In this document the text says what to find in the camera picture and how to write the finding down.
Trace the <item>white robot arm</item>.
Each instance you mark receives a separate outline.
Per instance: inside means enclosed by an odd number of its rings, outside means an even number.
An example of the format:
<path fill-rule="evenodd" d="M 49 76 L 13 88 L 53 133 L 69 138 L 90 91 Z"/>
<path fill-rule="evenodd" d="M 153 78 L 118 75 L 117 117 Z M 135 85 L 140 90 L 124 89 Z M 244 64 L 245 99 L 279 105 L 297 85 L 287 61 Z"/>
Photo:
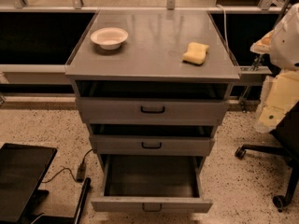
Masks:
<path fill-rule="evenodd" d="M 270 63 L 279 69 L 277 75 L 265 78 L 257 108 L 255 129 L 268 133 L 299 102 L 299 4 L 293 5 L 250 50 L 268 54 Z"/>

